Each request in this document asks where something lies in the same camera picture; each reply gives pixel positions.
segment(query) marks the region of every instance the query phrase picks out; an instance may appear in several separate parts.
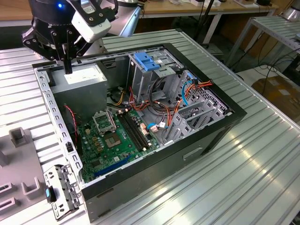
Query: aluminum extrusion table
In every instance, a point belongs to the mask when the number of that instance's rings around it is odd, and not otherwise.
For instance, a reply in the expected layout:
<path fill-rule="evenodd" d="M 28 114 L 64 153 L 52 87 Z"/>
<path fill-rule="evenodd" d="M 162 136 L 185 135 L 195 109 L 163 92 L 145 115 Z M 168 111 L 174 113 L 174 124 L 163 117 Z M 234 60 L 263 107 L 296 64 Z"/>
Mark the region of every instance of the aluminum extrusion table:
<path fill-rule="evenodd" d="M 236 51 L 240 47 L 240 44 L 244 40 L 252 25 L 256 26 L 258 31 L 249 42 L 245 51 L 247 51 L 255 43 L 262 32 L 265 32 L 282 43 L 282 46 L 275 54 L 278 57 L 284 46 L 287 46 L 292 50 L 297 50 L 297 52 L 300 53 L 300 41 L 295 38 L 296 34 L 300 33 L 300 21 L 290 22 L 280 16 L 253 17 L 248 20 L 245 28 L 230 51 L 229 57 L 226 61 L 227 66 L 231 63 Z"/>
<path fill-rule="evenodd" d="M 185 33 L 110 37 L 109 51 L 171 42 L 247 111 L 217 147 L 93 224 L 289 224 L 300 210 L 300 127 Z M 31 50 L 0 51 L 0 135 L 30 129 L 45 171 L 66 161 L 31 69 Z M 87 224 L 84 206 L 60 224 Z M 4 224 L 56 224 L 46 200 Z"/>

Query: red cable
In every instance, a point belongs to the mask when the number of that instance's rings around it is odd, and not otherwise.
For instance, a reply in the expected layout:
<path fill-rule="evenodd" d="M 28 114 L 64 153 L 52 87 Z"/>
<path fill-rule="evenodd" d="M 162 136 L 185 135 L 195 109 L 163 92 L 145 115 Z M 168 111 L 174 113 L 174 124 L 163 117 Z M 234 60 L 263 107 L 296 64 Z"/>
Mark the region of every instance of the red cable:
<path fill-rule="evenodd" d="M 77 131 L 76 131 L 77 125 L 76 125 L 76 120 L 75 120 L 74 113 L 73 113 L 73 111 L 69 108 L 69 106 L 64 105 L 64 107 L 66 107 L 66 108 L 70 111 L 70 113 L 71 113 L 71 115 L 72 115 L 73 123 L 74 123 L 74 129 L 75 129 L 75 142 L 76 142 L 76 144 L 77 144 Z"/>

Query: blue drive bay latch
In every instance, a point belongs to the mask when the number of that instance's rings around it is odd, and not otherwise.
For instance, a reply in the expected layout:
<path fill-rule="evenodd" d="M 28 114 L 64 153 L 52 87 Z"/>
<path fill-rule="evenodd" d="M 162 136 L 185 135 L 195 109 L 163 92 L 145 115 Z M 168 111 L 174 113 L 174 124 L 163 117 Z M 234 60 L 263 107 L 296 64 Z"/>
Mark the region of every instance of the blue drive bay latch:
<path fill-rule="evenodd" d="M 152 71 L 160 68 L 160 66 L 156 64 L 145 52 L 134 53 L 134 57 L 146 71 Z"/>

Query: ram slot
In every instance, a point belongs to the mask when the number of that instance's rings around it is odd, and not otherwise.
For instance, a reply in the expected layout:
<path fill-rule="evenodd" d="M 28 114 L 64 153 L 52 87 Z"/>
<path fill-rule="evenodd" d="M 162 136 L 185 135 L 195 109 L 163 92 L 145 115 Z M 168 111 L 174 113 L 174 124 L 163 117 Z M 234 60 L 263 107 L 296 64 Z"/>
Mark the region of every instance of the ram slot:
<path fill-rule="evenodd" d="M 129 135 L 130 139 L 134 143 L 135 147 L 142 151 L 144 148 L 148 148 L 148 143 L 144 139 L 143 135 L 136 127 L 132 119 L 128 114 L 121 114 L 118 115 L 118 119 L 123 125 L 124 129 L 126 130 L 127 134 Z"/>

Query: motherboard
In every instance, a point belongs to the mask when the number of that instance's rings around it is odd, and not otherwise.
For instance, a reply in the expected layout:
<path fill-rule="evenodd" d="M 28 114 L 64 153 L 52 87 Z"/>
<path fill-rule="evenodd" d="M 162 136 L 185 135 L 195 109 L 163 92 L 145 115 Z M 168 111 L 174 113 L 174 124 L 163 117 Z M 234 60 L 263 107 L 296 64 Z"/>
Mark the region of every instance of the motherboard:
<path fill-rule="evenodd" d="M 82 178 L 85 182 L 106 174 L 159 148 L 144 129 L 135 110 L 121 114 L 102 112 L 78 126 L 82 143 Z"/>

